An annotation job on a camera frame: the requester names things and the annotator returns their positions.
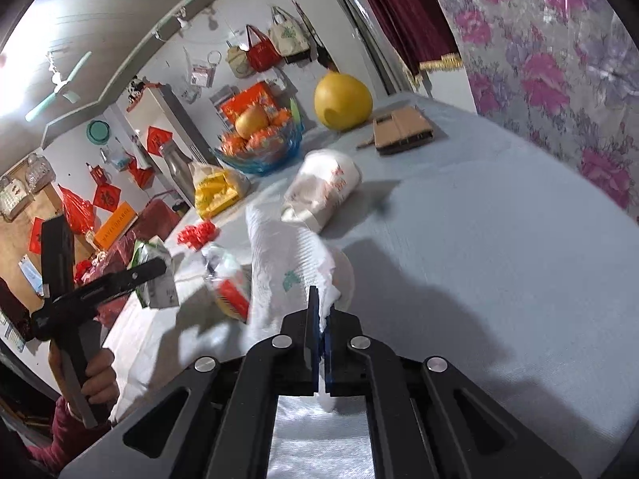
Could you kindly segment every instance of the ceiling fan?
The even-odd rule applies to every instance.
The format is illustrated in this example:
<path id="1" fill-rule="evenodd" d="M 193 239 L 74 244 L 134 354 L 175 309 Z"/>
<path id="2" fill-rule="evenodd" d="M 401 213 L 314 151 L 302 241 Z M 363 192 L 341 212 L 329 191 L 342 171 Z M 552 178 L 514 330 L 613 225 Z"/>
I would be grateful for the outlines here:
<path id="1" fill-rule="evenodd" d="M 52 81 L 53 84 L 55 84 L 56 87 L 55 87 L 53 92 L 48 97 L 46 97 L 39 105 L 37 105 L 35 108 L 33 108 L 33 110 L 31 110 L 29 113 L 27 113 L 24 116 L 24 118 L 27 120 L 28 123 L 30 123 L 33 119 L 35 119 L 53 101 L 56 100 L 56 97 L 58 97 L 58 94 L 60 93 L 60 90 L 62 88 L 64 88 L 67 84 L 69 84 L 71 81 L 73 81 L 73 79 L 75 78 L 77 73 L 82 68 L 82 65 L 84 65 L 84 63 L 87 62 L 89 57 L 91 57 L 91 52 L 90 51 L 87 52 L 86 54 L 84 54 L 84 56 L 82 56 L 82 58 L 78 61 L 76 66 L 73 67 L 73 70 L 71 70 L 71 73 L 69 73 L 69 76 L 63 81 L 62 80 L 62 74 L 56 68 L 56 66 L 53 64 L 53 54 L 50 53 L 50 52 L 47 53 L 47 59 L 49 59 L 49 71 L 53 72 L 53 76 L 51 78 L 51 81 Z M 78 94 L 76 94 L 75 92 L 72 92 L 72 91 L 65 92 L 64 94 L 62 94 L 62 96 L 65 99 L 67 99 L 71 104 L 75 104 L 76 102 L 78 102 L 80 100 L 80 95 L 78 95 Z"/>

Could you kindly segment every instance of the yellow package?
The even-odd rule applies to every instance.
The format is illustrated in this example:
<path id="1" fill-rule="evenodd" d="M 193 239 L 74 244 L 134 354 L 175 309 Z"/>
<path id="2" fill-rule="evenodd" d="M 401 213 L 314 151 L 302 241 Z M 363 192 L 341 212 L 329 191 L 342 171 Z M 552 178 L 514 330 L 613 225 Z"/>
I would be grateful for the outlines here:
<path id="1" fill-rule="evenodd" d="M 244 198 L 248 192 L 248 178 L 237 171 L 199 162 L 191 165 L 196 189 L 196 211 L 203 220 L 210 220 Z"/>

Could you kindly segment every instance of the green plate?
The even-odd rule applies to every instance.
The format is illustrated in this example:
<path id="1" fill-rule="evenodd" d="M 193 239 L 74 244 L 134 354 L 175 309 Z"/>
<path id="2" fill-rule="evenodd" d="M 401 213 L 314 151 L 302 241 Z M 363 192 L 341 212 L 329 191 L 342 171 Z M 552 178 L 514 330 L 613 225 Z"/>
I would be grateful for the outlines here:
<path id="1" fill-rule="evenodd" d="M 105 145 L 110 135 L 111 128 L 104 121 L 91 121 L 86 127 L 86 138 L 95 145 Z"/>

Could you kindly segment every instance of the maroon curtain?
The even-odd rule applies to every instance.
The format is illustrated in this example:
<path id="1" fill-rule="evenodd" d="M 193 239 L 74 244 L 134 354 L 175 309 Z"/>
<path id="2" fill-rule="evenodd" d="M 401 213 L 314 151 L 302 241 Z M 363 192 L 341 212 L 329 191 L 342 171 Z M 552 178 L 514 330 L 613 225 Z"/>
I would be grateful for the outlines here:
<path id="1" fill-rule="evenodd" d="M 419 64 L 458 53 L 437 0 L 368 0 L 384 34 L 413 76 Z"/>

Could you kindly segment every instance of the human hand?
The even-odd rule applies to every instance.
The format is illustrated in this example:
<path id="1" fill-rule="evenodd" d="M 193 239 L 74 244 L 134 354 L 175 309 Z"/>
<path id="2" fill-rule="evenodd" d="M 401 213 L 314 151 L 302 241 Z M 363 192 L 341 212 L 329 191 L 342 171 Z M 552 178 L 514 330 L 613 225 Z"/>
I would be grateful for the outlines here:
<path id="1" fill-rule="evenodd" d="M 106 404 L 117 400 L 119 389 L 116 383 L 116 372 L 111 365 L 115 357 L 110 349 L 100 349 L 89 361 L 85 374 L 88 380 L 82 385 L 81 392 L 88 396 L 90 404 Z M 68 393 L 64 374 L 62 372 L 62 355 L 55 342 L 49 344 L 49 366 L 53 377 L 60 387 L 60 392 L 75 413 L 71 395 Z"/>

